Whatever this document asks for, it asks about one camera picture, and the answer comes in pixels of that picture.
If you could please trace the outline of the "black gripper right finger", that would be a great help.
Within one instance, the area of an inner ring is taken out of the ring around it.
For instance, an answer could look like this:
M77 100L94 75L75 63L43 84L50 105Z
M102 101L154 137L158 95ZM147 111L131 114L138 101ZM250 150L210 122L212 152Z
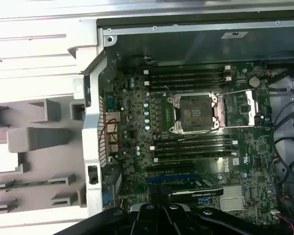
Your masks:
M223 188L196 188L173 190L159 188L159 204L178 235L292 235L293 224L281 214L273 216L284 224L258 225L214 207L191 208L186 205L196 199L217 197Z

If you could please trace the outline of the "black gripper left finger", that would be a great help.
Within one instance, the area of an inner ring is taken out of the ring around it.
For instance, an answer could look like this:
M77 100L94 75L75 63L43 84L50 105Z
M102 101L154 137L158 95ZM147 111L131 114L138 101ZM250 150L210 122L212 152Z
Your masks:
M110 208L82 220L58 235L155 235L159 219L159 188L148 188L148 201L135 204L130 212Z

